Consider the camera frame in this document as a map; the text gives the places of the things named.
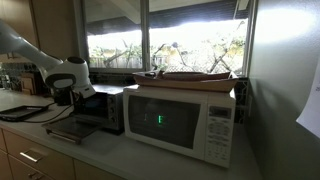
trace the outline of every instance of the microwave keypad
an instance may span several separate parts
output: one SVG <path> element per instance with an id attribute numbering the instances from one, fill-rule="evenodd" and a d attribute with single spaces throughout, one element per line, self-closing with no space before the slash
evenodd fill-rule
<path id="1" fill-rule="evenodd" d="M 231 109 L 219 107 L 219 111 L 217 111 L 215 110 L 215 108 L 217 107 L 211 106 L 208 113 L 209 117 L 207 122 L 207 143 L 205 159 L 208 162 L 228 167 L 233 130 Z M 221 115 L 225 113 L 221 113 L 221 110 L 225 110 L 226 112 L 228 112 L 228 115 L 224 116 L 223 118 L 223 116 Z"/>

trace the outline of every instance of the white microwave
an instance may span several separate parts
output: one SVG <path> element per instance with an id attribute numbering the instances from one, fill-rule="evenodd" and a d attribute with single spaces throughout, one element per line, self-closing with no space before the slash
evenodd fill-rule
<path id="1" fill-rule="evenodd" d="M 123 91 L 127 137 L 229 167 L 235 95 L 127 86 Z"/>

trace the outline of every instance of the cabinet drawer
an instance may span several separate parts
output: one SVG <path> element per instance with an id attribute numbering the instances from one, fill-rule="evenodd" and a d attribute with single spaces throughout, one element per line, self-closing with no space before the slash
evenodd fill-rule
<path id="1" fill-rule="evenodd" d="M 3 131 L 8 153 L 42 173 L 58 180 L 74 177 L 71 157 L 27 140 L 8 131 Z"/>
<path id="2" fill-rule="evenodd" d="M 6 144 L 4 143 L 2 129 L 0 129 L 0 149 L 3 150 L 3 151 L 7 151 L 6 150 Z"/>
<path id="3" fill-rule="evenodd" d="M 7 153 L 0 150 L 0 179 L 12 180 Z"/>
<path id="4" fill-rule="evenodd" d="M 33 169 L 27 164 L 17 160 L 16 158 L 9 155 L 11 170 L 14 179 L 25 179 L 25 180 L 53 180 L 50 177 L 42 174 L 41 172 Z"/>
<path id="5" fill-rule="evenodd" d="M 84 162 L 74 160 L 74 166 L 76 171 L 76 177 L 77 180 L 88 180 L 88 179 L 94 179 L 94 180 L 124 180 L 123 178 L 111 174 L 109 172 L 103 171 L 101 169 L 98 169 L 96 167 L 93 167 L 89 164 L 86 164 Z"/>

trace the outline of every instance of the window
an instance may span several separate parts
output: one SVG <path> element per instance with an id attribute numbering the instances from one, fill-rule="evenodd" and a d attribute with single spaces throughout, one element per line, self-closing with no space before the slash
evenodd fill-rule
<path id="1" fill-rule="evenodd" d="M 250 0 L 83 4 L 91 71 L 245 74 Z"/>

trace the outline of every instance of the glass pane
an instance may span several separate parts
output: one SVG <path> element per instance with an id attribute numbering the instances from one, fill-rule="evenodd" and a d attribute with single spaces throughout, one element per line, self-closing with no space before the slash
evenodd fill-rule
<path id="1" fill-rule="evenodd" d="M 193 148 L 200 104 L 130 96 L 128 109 L 133 133 Z"/>
<path id="2" fill-rule="evenodd" d="M 142 68 L 139 0 L 84 0 L 90 68 Z"/>
<path id="3" fill-rule="evenodd" d="M 241 6 L 237 0 L 150 0 L 153 69 L 241 74 L 249 5 Z"/>

